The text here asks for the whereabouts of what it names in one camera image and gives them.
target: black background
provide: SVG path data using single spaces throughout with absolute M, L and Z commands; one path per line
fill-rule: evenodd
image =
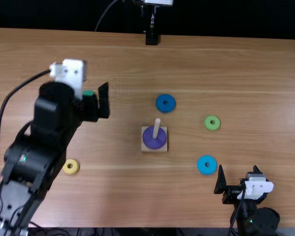
M 0 27 L 93 31 L 111 0 L 0 0 Z M 142 33 L 141 9 L 119 0 L 98 31 Z M 161 34 L 295 39 L 295 0 L 174 0 Z

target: blue ring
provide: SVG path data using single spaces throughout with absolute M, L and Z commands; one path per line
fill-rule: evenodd
M 176 101 L 173 96 L 169 94 L 162 94 L 156 99 L 156 108 L 163 113 L 171 112 L 175 109 Z
M 201 174 L 211 175 L 216 171 L 217 163 L 213 157 L 205 155 L 198 160 L 197 167 Z

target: wooden base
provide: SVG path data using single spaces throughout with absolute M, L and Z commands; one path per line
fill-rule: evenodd
M 149 128 L 149 126 L 142 126 L 141 127 L 141 151 L 167 151 L 167 140 L 166 140 L 166 144 L 163 146 L 163 147 L 161 147 L 161 148 L 159 148 L 159 149 L 150 149 L 150 148 L 148 148 L 144 143 L 143 143 L 143 132 L 147 129 L 147 128 Z M 165 131 L 165 133 L 166 133 L 166 137 L 167 137 L 167 139 L 168 139 L 168 136 L 167 136 L 167 127 L 160 127 L 160 128 L 162 128 L 164 131 Z

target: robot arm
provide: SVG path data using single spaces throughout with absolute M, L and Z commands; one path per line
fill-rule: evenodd
M 268 181 L 257 166 L 247 173 L 246 178 L 240 179 L 239 185 L 227 185 L 223 168 L 219 166 L 214 194 L 223 193 L 222 203 L 234 205 L 231 222 L 236 218 L 240 236 L 276 235 L 280 215 L 270 208 L 257 208 L 272 190 L 273 183 Z
M 66 160 L 66 148 L 83 121 L 108 118 L 108 83 L 82 94 L 86 64 L 65 59 L 51 65 L 54 82 L 43 84 L 34 119 L 7 149 L 0 183 L 0 236 L 27 235 L 27 226 Z M 24 132 L 30 127 L 31 134 Z

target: green ring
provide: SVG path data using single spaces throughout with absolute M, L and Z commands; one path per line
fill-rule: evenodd
M 208 116 L 205 119 L 205 128 L 210 131 L 217 130 L 221 125 L 220 119 L 216 116 Z

